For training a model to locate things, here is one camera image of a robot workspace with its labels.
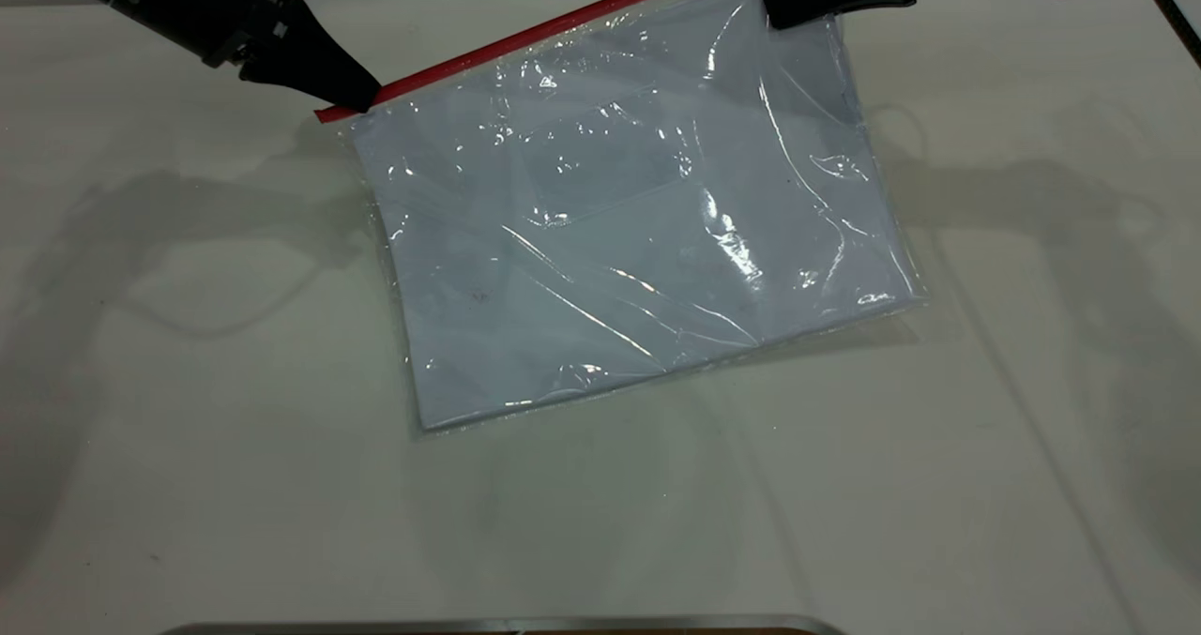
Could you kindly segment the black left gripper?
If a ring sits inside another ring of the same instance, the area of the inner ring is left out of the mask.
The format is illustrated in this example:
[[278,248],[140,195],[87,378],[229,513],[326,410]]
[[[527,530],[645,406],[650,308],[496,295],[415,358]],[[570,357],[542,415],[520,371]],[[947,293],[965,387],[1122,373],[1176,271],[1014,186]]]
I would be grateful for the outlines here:
[[[250,83],[295,89],[353,113],[370,110],[381,89],[304,0],[108,2],[120,14],[198,55],[207,66],[243,62],[239,76]],[[265,46],[273,50],[250,58]]]

